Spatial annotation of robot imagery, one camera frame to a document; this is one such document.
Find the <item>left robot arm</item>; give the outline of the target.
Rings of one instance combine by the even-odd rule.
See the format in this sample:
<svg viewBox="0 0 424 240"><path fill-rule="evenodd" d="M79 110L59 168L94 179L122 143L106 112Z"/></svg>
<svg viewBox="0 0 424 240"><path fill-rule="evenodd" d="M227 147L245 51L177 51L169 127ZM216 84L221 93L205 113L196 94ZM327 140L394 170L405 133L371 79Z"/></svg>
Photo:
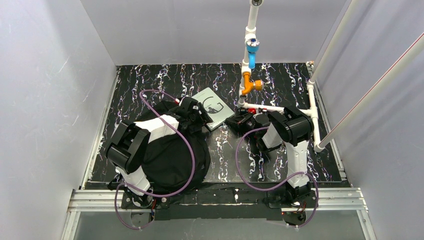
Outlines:
<svg viewBox="0 0 424 240"><path fill-rule="evenodd" d="M107 159L136 196L170 194L197 188L211 156L202 132L212 123L203 104L192 97L161 101L137 121L122 121L106 148Z"/></svg>

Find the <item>black student backpack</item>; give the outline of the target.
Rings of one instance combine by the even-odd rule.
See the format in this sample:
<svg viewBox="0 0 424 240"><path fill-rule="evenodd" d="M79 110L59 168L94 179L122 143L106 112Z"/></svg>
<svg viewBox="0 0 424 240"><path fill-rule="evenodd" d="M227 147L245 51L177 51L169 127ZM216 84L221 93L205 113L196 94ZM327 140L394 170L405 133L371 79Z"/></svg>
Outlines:
<svg viewBox="0 0 424 240"><path fill-rule="evenodd" d="M211 156L202 129L187 129L175 102L161 101L153 110L143 112L140 122L153 120L154 114L167 115L179 122L177 133L163 136L148 144L141 167L147 179L162 192L175 192L180 188L199 187L210 168Z"/></svg>

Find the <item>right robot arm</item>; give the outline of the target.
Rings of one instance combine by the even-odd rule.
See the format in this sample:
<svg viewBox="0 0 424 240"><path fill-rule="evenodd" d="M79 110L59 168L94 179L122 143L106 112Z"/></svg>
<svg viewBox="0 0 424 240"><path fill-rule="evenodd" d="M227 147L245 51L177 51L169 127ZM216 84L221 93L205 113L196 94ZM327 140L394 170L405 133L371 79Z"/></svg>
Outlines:
<svg viewBox="0 0 424 240"><path fill-rule="evenodd" d="M285 146L287 154L287 177L266 191L284 186L286 197L295 200L311 193L312 176L308 174L307 155L311 135L314 131L312 118L296 107L285 107L283 111L245 114L228 117L225 123L243 137L249 135L256 140L261 152L271 152Z"/></svg>

